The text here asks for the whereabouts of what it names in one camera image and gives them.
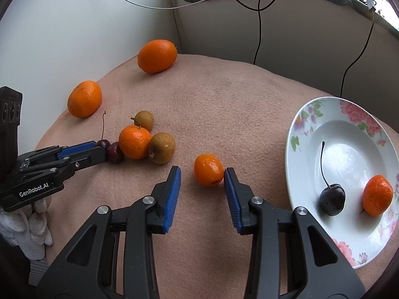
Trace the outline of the left white gloved hand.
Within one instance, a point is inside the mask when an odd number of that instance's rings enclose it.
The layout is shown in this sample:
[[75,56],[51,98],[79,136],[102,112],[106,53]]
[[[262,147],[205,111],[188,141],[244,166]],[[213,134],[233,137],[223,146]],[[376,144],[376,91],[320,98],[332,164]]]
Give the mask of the left white gloved hand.
[[53,245],[48,227],[51,196],[11,213],[1,208],[1,238],[11,246],[19,246],[31,261],[45,258],[46,247]]

